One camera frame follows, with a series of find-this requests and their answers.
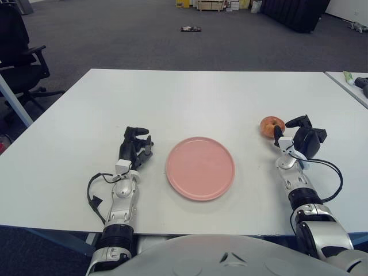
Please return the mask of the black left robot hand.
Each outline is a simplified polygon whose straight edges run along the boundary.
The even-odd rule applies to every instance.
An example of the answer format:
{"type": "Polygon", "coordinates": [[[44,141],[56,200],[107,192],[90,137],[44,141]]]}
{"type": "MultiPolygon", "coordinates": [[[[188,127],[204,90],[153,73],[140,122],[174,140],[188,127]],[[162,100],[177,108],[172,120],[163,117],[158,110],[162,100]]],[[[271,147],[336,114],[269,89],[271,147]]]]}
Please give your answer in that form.
{"type": "Polygon", "coordinates": [[[149,134],[149,130],[138,127],[127,127],[124,133],[124,141],[120,145],[118,159],[131,162],[131,170],[137,170],[143,163],[153,155],[154,142],[151,136],[139,139],[138,136],[149,134]]]}

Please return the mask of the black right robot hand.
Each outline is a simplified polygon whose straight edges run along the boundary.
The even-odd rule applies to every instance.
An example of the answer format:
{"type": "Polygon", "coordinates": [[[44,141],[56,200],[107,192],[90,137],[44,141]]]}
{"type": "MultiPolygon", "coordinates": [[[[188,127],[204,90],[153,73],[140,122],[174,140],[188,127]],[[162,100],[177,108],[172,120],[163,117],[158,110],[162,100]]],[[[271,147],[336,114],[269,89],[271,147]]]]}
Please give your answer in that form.
{"type": "Polygon", "coordinates": [[[312,159],[320,149],[320,145],[327,138],[325,129],[314,128],[307,115],[299,116],[288,121],[287,128],[298,127],[294,137],[284,137],[279,125],[274,126],[274,145],[284,155],[291,155],[302,160],[312,159]]]}

